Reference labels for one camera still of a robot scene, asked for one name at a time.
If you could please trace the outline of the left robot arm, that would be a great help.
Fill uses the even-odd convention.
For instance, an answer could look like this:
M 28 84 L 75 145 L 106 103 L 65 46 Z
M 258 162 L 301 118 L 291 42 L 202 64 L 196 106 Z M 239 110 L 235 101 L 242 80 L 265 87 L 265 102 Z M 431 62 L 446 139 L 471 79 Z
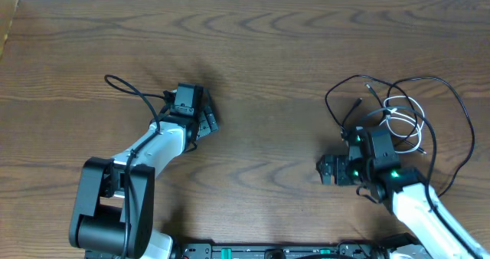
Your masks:
M 164 98 L 140 139 L 109 159 L 92 157 L 83 165 L 68 239 L 88 256 L 169 255 L 171 238 L 153 229 L 155 180 L 218 125 L 208 89 L 179 84 Z

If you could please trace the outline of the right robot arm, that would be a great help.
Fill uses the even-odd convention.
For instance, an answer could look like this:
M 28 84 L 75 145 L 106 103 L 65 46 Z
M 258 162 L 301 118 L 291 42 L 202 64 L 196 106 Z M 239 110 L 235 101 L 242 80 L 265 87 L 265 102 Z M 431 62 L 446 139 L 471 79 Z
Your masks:
M 432 258 L 488 258 L 489 253 L 449 213 L 416 168 L 403 168 L 390 132 L 357 127 L 341 134 L 348 152 L 323 155 L 316 168 L 324 185 L 367 189 L 405 224 Z

